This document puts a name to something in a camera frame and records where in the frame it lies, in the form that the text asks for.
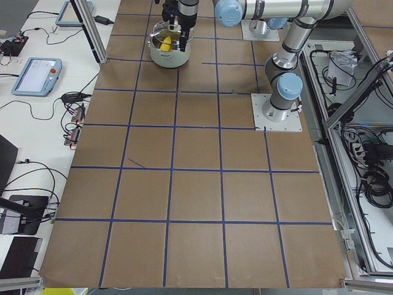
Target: robotic arm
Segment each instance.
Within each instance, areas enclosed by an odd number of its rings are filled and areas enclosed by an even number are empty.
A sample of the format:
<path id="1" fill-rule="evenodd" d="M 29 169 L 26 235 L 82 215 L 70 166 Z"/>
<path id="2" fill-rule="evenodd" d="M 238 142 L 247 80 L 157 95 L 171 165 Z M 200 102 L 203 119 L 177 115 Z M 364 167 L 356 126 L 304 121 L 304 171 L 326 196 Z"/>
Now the robotic arm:
<path id="1" fill-rule="evenodd" d="M 165 22 L 169 21 L 171 25 L 177 16 L 177 22 L 181 26 L 181 35 L 179 40 L 180 51 L 185 51 L 185 46 L 190 35 L 190 29 L 197 23 L 199 0 L 165 0 L 163 4 L 162 17 Z"/>
<path id="2" fill-rule="evenodd" d="M 217 19 L 231 27 L 243 20 L 294 18 L 281 48 L 268 59 L 265 73 L 273 94 L 262 108 L 270 121 L 282 122 L 302 91 L 303 82 L 292 73 L 311 31 L 317 22 L 345 12 L 353 0 L 213 0 Z"/>

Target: blue joint cap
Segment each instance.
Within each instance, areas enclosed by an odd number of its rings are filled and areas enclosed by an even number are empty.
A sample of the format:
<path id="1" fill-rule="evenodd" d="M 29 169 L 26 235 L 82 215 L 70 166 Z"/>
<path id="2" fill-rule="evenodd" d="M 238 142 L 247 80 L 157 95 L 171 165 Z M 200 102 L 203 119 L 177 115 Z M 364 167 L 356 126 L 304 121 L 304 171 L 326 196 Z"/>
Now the blue joint cap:
<path id="1" fill-rule="evenodd" d="M 294 73 L 285 73 L 278 79 L 277 89 L 284 99 L 295 100 L 303 90 L 303 81 Z"/>
<path id="2" fill-rule="evenodd" d="M 243 8 L 237 0 L 220 0 L 214 9 L 221 25 L 231 28 L 243 17 Z"/>
<path id="3" fill-rule="evenodd" d="M 286 17 L 271 18 L 268 21 L 268 27 L 271 30 L 278 30 L 281 29 L 286 24 L 287 21 L 288 18 Z"/>

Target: robot end effector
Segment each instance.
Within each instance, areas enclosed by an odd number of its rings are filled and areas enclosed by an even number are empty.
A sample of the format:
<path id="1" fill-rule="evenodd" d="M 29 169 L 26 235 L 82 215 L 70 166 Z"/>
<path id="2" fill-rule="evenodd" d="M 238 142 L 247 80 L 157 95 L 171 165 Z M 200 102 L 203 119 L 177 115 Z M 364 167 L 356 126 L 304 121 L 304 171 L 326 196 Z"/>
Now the robot end effector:
<path id="1" fill-rule="evenodd" d="M 177 22 L 181 26 L 179 48 L 182 52 L 185 51 L 191 28 L 197 23 L 198 5 L 199 0 L 165 0 L 163 4 L 163 20 L 173 25 L 177 17 Z"/>

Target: grid square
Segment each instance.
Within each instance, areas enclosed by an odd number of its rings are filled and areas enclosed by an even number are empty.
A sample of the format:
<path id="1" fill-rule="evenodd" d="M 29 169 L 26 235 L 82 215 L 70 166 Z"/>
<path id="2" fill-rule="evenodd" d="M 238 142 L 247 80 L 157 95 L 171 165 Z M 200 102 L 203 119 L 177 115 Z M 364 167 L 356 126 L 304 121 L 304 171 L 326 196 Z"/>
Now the grid square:
<path id="1" fill-rule="evenodd" d="M 162 287 L 164 249 L 164 223 L 114 223 L 103 287 Z"/>
<path id="2" fill-rule="evenodd" d="M 224 173 L 224 204 L 227 221 L 277 221 L 268 173 Z"/>
<path id="3" fill-rule="evenodd" d="M 121 15 L 116 16 L 112 35 L 141 35 L 146 33 L 148 15 Z"/>
<path id="4" fill-rule="evenodd" d="M 376 54 L 380 58 L 386 57 L 386 52 L 393 48 L 392 38 L 386 37 L 392 35 L 393 25 L 390 28 L 364 28 L 364 31 L 370 42 L 373 44 Z M 392 71 L 387 73 L 391 78 L 393 78 Z"/>
<path id="5" fill-rule="evenodd" d="M 106 49 L 109 58 L 140 60 L 144 37 L 111 36 Z"/>
<path id="6" fill-rule="evenodd" d="M 199 17 L 213 17 L 214 6 L 212 1 L 200 1 L 198 7 Z"/>
<path id="7" fill-rule="evenodd" d="M 175 168 L 219 169 L 219 154 L 218 130 L 176 130 Z"/>
<path id="8" fill-rule="evenodd" d="M 86 114 L 86 123 L 128 124 L 134 92 L 95 90 Z"/>
<path id="9" fill-rule="evenodd" d="M 194 37 L 214 38 L 214 19 L 203 17 L 198 18 L 194 27 L 194 32 Z"/>
<path id="10" fill-rule="evenodd" d="M 115 218 L 165 220 L 169 171 L 123 170 Z"/>
<path id="11" fill-rule="evenodd" d="M 216 65 L 190 60 L 179 69 L 179 90 L 217 93 Z"/>
<path id="12" fill-rule="evenodd" d="M 318 171 L 313 145 L 305 130 L 298 133 L 268 132 L 267 138 L 273 170 Z"/>
<path id="13" fill-rule="evenodd" d="M 319 174 L 275 173 L 280 221 L 332 222 Z"/>
<path id="14" fill-rule="evenodd" d="M 346 277 L 332 226 L 281 226 L 291 288 L 340 288 Z"/>
<path id="15" fill-rule="evenodd" d="M 177 102 L 178 126 L 217 127 L 219 124 L 217 95 L 180 93 Z"/>
<path id="16" fill-rule="evenodd" d="M 217 40 L 217 57 L 219 63 L 254 64 L 250 41 Z"/>
<path id="17" fill-rule="evenodd" d="M 152 11 L 151 11 L 150 15 L 161 15 L 161 13 L 162 13 L 162 4 L 156 5 L 153 2 Z"/>
<path id="18" fill-rule="evenodd" d="M 222 130 L 222 165 L 224 169 L 267 170 L 265 139 L 253 130 Z"/>
<path id="19" fill-rule="evenodd" d="M 71 169 L 57 218 L 111 218 L 119 172 L 118 169 Z"/>
<path id="20" fill-rule="evenodd" d="M 124 167 L 169 168 L 172 128 L 131 127 Z"/>
<path id="21" fill-rule="evenodd" d="M 227 224 L 230 288 L 285 288 L 277 226 Z"/>
<path id="22" fill-rule="evenodd" d="M 119 167 L 126 131 L 126 127 L 84 126 L 72 165 Z"/>
<path id="23" fill-rule="evenodd" d="M 233 39 L 233 40 L 243 40 L 243 33 L 241 31 L 241 24 L 227 28 L 220 24 L 218 20 L 216 20 L 216 34 L 217 39 Z"/>
<path id="24" fill-rule="evenodd" d="M 219 89 L 227 93 L 258 92 L 254 66 L 219 65 Z"/>
<path id="25" fill-rule="evenodd" d="M 149 14 L 150 5 L 152 5 L 152 2 L 146 0 L 121 1 L 117 13 L 118 14 Z"/>
<path id="26" fill-rule="evenodd" d="M 177 69 L 162 68 L 155 63 L 143 61 L 138 90 L 176 91 Z"/>
<path id="27" fill-rule="evenodd" d="M 220 224 L 170 224 L 166 286 L 225 287 L 223 249 Z"/>
<path id="28" fill-rule="evenodd" d="M 222 127 L 254 128 L 250 95 L 220 95 Z"/>
<path id="29" fill-rule="evenodd" d="M 354 1 L 352 8 L 362 26 L 393 28 L 391 17 L 393 9 L 389 0 Z"/>
<path id="30" fill-rule="evenodd" d="M 111 60 L 101 66 L 95 88 L 134 90 L 138 69 L 138 61 Z"/>
<path id="31" fill-rule="evenodd" d="M 55 224 L 40 269 L 45 287 L 97 287 L 109 222 L 56 221 Z"/>
<path id="32" fill-rule="evenodd" d="M 213 39 L 193 39 L 190 48 L 191 61 L 216 63 L 216 42 Z"/>
<path id="33" fill-rule="evenodd" d="M 222 220 L 219 172 L 174 171 L 171 220 Z"/>
<path id="34" fill-rule="evenodd" d="M 284 39 L 283 32 L 279 31 L 280 40 Z M 252 41 L 254 47 L 255 62 L 257 65 L 265 65 L 268 58 L 281 48 L 281 42 Z"/>
<path id="35" fill-rule="evenodd" d="M 175 93 L 138 92 L 131 123 L 173 126 L 175 102 Z"/>

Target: tablet screen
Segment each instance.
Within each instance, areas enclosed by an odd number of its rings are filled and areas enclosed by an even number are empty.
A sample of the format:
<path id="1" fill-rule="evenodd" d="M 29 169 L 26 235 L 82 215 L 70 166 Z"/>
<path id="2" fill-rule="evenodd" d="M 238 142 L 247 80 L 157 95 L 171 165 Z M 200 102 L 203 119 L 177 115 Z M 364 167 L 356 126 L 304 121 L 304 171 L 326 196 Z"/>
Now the tablet screen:
<path id="1" fill-rule="evenodd" d="M 31 60 L 16 90 L 40 92 L 55 63 L 54 60 Z"/>

